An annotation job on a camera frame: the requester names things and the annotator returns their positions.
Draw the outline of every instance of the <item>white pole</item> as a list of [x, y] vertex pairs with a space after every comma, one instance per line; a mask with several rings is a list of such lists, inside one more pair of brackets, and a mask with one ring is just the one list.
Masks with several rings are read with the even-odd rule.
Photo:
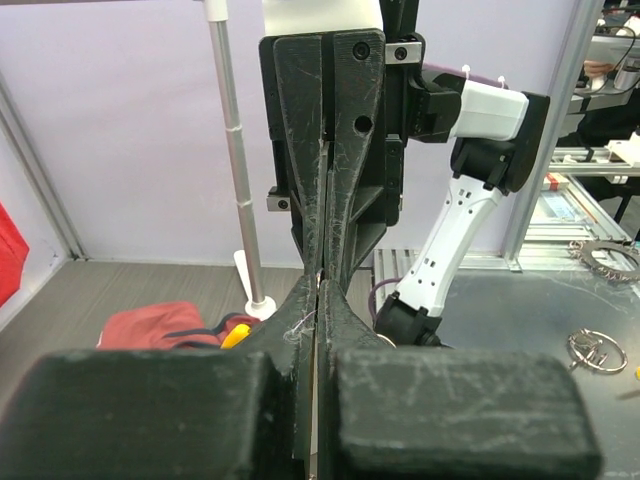
[[[249, 174], [247, 172], [244, 141], [242, 139], [242, 124], [240, 123], [240, 112], [238, 110], [238, 99], [231, 63], [231, 50], [229, 48], [229, 34], [227, 32], [227, 20], [229, 19], [227, 2], [226, 0], [205, 0], [204, 5], [211, 30], [220, 99], [227, 132], [231, 173], [244, 247], [244, 252], [236, 252], [236, 265], [240, 271], [247, 297], [249, 297], [246, 305], [247, 313], [265, 320], [275, 312], [276, 304], [273, 299], [264, 295], [260, 276], [258, 234], [253, 215], [253, 200], [251, 199]], [[245, 261], [239, 262], [238, 259], [240, 257], [243, 257]]]

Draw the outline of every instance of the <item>metal gear ring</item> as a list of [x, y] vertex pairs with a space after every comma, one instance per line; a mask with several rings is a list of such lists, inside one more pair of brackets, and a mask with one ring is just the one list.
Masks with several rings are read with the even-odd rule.
[[[617, 350], [618, 355], [620, 356], [620, 361], [621, 361], [620, 366], [616, 368], [603, 367], [602, 364], [604, 363], [604, 360], [606, 360], [607, 358], [606, 353], [603, 354], [601, 357], [604, 360], [596, 360], [594, 363], [594, 359], [597, 357], [597, 346], [593, 347], [586, 355], [583, 354], [580, 351], [580, 347], [583, 346], [579, 344], [580, 336], [597, 338], [598, 340], [597, 345], [602, 345], [603, 341], [606, 341], [611, 345], [613, 345], [613, 347]], [[618, 342], [616, 342], [613, 338], [609, 337], [608, 335], [605, 335], [604, 333], [582, 328], [579, 331], [569, 335], [568, 343], [569, 343], [569, 349], [576, 359], [574, 363], [571, 364], [570, 369], [578, 365], [583, 365], [585, 367], [591, 368], [601, 373], [615, 374], [615, 373], [620, 373], [622, 370], [624, 370], [627, 364], [629, 363], [629, 360], [627, 359], [627, 353], [622, 349], [620, 345], [618, 345]]]
[[[574, 258], [579, 258], [582, 263], [591, 270], [604, 276], [607, 280], [617, 282], [637, 282], [640, 281], [640, 255], [634, 248], [618, 245], [613, 242], [571, 242], [569, 244], [571, 254]], [[633, 270], [620, 270], [602, 264], [593, 254], [598, 250], [616, 252], [627, 258], [633, 265]]]

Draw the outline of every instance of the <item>white pole base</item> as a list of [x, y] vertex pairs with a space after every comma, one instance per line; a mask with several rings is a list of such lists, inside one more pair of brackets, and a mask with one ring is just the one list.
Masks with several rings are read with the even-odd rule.
[[236, 264], [238, 273], [240, 274], [240, 280], [244, 288], [244, 293], [247, 295], [249, 301], [244, 307], [247, 315], [250, 315], [260, 320], [266, 320], [275, 313], [278, 309], [276, 302], [271, 297], [265, 297], [262, 303], [254, 303], [251, 296], [251, 283], [249, 282], [249, 269], [247, 268], [247, 258], [244, 255], [244, 250], [238, 250], [233, 254], [233, 261]]

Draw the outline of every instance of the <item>hand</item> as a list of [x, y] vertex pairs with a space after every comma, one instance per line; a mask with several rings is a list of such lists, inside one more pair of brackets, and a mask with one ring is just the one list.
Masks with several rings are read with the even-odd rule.
[[610, 63], [594, 62], [587, 60], [584, 62], [584, 73], [589, 78], [600, 77], [613, 71], [614, 65]]

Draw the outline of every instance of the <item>red fabric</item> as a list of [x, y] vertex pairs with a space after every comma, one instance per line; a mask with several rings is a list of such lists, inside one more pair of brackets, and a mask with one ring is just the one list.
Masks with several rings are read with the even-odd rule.
[[216, 333], [215, 335], [191, 334], [166, 337], [167, 334], [174, 332], [207, 327], [200, 317], [198, 308], [192, 303], [161, 303], [112, 316], [100, 335], [97, 348], [99, 350], [167, 350], [184, 342], [220, 345], [229, 332], [241, 323], [251, 326], [260, 323], [260, 320], [235, 315], [228, 318], [221, 328], [210, 330]]
[[0, 305], [20, 289], [29, 246], [0, 205]]

